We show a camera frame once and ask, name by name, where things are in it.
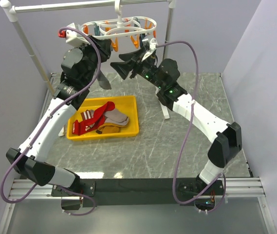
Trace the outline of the red sock with stripes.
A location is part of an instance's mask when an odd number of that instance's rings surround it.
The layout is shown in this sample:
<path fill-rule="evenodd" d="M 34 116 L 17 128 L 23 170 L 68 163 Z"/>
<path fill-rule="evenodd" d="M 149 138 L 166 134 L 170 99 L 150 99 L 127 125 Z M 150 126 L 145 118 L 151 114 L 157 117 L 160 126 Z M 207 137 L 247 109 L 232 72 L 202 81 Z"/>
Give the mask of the red sock with stripes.
<path fill-rule="evenodd" d="M 114 102 L 108 101 L 103 106 L 96 110 L 86 110 L 80 113 L 82 121 L 76 120 L 73 123 L 72 133 L 74 135 L 83 135 L 88 132 L 96 130 L 100 125 L 105 122 L 104 113 L 115 109 Z"/>

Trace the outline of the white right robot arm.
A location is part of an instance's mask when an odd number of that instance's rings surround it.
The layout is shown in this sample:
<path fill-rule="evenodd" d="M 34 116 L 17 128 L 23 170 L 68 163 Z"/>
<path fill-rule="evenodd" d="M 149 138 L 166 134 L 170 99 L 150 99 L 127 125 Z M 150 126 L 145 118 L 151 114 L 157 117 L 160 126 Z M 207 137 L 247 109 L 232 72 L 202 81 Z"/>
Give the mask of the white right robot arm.
<path fill-rule="evenodd" d="M 189 120 L 211 142 L 208 161 L 196 182 L 197 191 L 203 195 L 208 194 L 213 189 L 212 180 L 242 149 L 240 125 L 218 118 L 194 100 L 177 82 L 180 72 L 175 60 L 167 58 L 156 66 L 152 58 L 143 58 L 138 52 L 119 57 L 120 62 L 112 62 L 110 65 L 122 79 L 140 75 L 158 87 L 159 101 L 169 110 Z"/>

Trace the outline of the white clip hanger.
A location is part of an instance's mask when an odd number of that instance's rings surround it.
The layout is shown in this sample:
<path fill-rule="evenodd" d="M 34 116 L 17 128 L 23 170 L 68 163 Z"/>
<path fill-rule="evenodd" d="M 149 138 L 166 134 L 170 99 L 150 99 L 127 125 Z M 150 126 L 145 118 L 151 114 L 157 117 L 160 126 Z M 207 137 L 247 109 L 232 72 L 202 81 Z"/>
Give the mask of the white clip hanger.
<path fill-rule="evenodd" d="M 114 51 L 118 51 L 118 38 L 128 37 L 134 47 L 138 49 L 142 45 L 145 37 L 156 38 L 157 22 L 149 17 L 134 16 L 122 17 L 122 6 L 115 1 L 114 3 L 116 19 L 90 21 L 82 25 L 82 31 L 89 35 L 89 28 L 93 27 L 92 36 L 96 39 L 110 39 Z"/>

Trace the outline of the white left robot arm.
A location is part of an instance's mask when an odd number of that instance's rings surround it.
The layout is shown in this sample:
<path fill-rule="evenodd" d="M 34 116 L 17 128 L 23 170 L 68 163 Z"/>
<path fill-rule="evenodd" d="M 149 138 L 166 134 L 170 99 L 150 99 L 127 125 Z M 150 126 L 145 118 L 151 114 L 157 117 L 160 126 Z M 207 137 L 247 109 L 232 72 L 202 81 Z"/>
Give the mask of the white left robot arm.
<path fill-rule="evenodd" d="M 90 83 L 98 65 L 98 57 L 101 57 L 102 62 L 106 62 L 111 56 L 111 40 L 92 40 L 99 54 L 90 44 L 81 45 L 65 53 L 61 64 L 60 83 L 48 110 L 30 136 L 17 149 L 10 148 L 6 153 L 10 163 L 17 162 L 14 166 L 17 173 L 40 186 L 60 185 L 69 196 L 79 192 L 79 176 L 46 163 L 46 159 L 60 130 L 79 109 L 89 91 L 86 90 L 64 105 L 61 103 Z"/>

